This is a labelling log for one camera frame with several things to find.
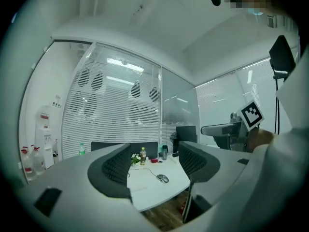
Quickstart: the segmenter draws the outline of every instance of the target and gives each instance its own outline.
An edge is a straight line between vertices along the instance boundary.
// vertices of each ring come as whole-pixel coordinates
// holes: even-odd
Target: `bottle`
[[[167,160],[168,159],[168,146],[167,145],[163,145],[163,156],[162,156],[162,159],[163,160]]]
[[[40,151],[40,147],[34,147],[33,151],[31,152],[31,159],[33,163],[33,169],[37,175],[41,175],[44,173],[44,156],[43,153]]]
[[[81,143],[81,145],[79,146],[79,154],[80,155],[84,155],[85,154],[85,148],[84,148],[84,144]]]
[[[33,170],[33,164],[31,157],[28,153],[28,147],[24,146],[21,150],[21,161],[25,170],[26,178],[28,181],[32,181],[36,178],[36,174]]]
[[[146,162],[146,151],[145,151],[145,148],[141,148],[141,151],[140,151],[140,164],[142,166],[145,165],[145,162]]]

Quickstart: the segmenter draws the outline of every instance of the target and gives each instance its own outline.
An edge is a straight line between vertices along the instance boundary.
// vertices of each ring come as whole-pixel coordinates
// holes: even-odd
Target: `floor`
[[[142,214],[161,231],[170,231],[183,225],[181,208],[186,201],[188,192],[184,191],[177,197],[142,212]]]

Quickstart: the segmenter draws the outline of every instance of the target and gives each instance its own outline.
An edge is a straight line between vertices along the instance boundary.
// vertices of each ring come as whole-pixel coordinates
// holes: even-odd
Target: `ceiling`
[[[80,0],[80,17],[106,16],[162,35],[185,50],[217,25],[240,13],[211,0]]]

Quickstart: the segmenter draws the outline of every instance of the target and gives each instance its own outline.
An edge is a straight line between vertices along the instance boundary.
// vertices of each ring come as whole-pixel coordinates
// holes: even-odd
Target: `white flowers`
[[[140,160],[140,155],[139,154],[133,154],[131,158],[132,159],[136,158],[137,160]]]

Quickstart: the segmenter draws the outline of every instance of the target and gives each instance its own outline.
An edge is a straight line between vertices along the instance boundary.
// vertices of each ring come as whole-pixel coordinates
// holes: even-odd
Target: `ceiling light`
[[[253,70],[250,70],[250,71],[248,72],[248,82],[247,82],[247,84],[251,83],[252,74],[253,74]]]
[[[183,108],[182,108],[182,110],[183,110],[183,111],[185,111],[186,113],[190,114],[190,112],[189,112],[189,111],[187,111],[187,110],[185,110],[185,109],[183,109]]]
[[[107,76],[106,78],[109,79],[109,80],[116,81],[116,82],[125,83],[125,84],[129,84],[129,85],[132,85],[132,86],[134,85],[134,83],[132,83],[132,82],[128,82],[128,81],[118,79],[118,78],[115,78],[115,77]]]
[[[179,98],[177,98],[177,100],[179,100],[179,101],[181,101],[181,102],[185,102],[185,103],[188,103],[187,101],[185,101],[185,100],[182,100],[182,99],[179,99]]]
[[[245,68],[242,68],[242,69],[244,70],[244,69],[249,68],[249,67],[251,67],[251,66],[253,66],[253,65],[256,65],[256,64],[259,64],[259,63],[263,63],[263,62],[269,61],[269,60],[270,60],[270,58],[266,58],[266,59],[264,59],[264,60],[262,60],[262,61],[259,61],[259,62],[255,63],[255,64],[252,64],[252,65],[249,65],[249,66],[247,66],[247,67],[245,67]]]
[[[13,16],[13,18],[11,20],[11,23],[14,23],[16,16],[17,16],[17,12],[14,14],[14,16]]]
[[[214,102],[220,102],[220,101],[224,101],[224,100],[227,100],[227,99],[222,99],[222,100],[218,100],[218,101],[214,101]]]
[[[207,82],[207,83],[201,84],[200,86],[197,86],[197,87],[195,87],[195,88],[198,88],[198,87],[204,86],[204,85],[206,85],[206,84],[208,84],[208,83],[212,83],[212,82],[214,82],[214,81],[217,81],[217,79],[214,79],[214,80],[209,81],[209,82]]]
[[[143,72],[144,71],[144,69],[141,68],[141,67],[138,67],[138,66],[133,65],[133,64],[126,64],[126,65],[124,65],[121,61],[115,60],[115,59],[112,59],[112,58],[108,58],[107,62],[109,64],[119,65],[119,66],[122,66],[122,67],[126,67],[126,68],[129,68],[129,69],[135,70],[137,72]]]

